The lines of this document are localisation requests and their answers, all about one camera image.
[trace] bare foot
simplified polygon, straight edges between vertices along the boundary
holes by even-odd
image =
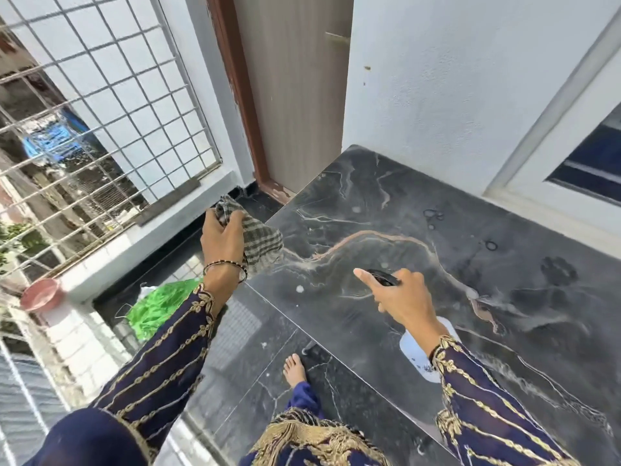
[[[306,381],[306,371],[297,353],[293,353],[284,360],[283,375],[292,388]]]

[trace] black marble countertop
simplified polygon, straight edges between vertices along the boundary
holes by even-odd
[[[619,463],[621,262],[357,146],[269,224],[284,260],[249,285],[431,436],[440,385],[400,352],[404,329],[357,266],[422,272],[439,315],[548,432],[583,464]]]

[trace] wooden door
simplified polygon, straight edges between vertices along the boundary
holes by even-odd
[[[353,0],[235,9],[269,173],[297,193],[341,151]]]

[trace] brown door frame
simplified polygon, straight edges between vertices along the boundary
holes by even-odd
[[[255,166],[255,179],[259,188],[282,204],[287,204],[295,193],[289,191],[269,175],[268,162],[263,148],[261,128],[256,115],[255,100],[250,85],[248,66],[244,55],[242,35],[237,23],[234,0],[207,0],[215,37],[229,77],[235,101],[239,106],[242,123],[248,137],[248,146]]]

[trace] person's left hand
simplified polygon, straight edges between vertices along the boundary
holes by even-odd
[[[232,260],[241,263],[244,259],[244,230],[242,211],[233,211],[229,224],[222,227],[210,208],[205,213],[202,225],[201,246],[205,265],[218,260]]]
[[[244,260],[244,229],[242,220],[244,213],[234,211],[229,223],[222,227],[215,217],[215,211],[208,209],[202,227],[201,247],[205,265],[218,260],[231,260],[242,263]],[[229,300],[239,282],[239,268],[229,263],[210,266],[203,278],[206,291],[209,291],[215,302],[212,312],[214,317]]]

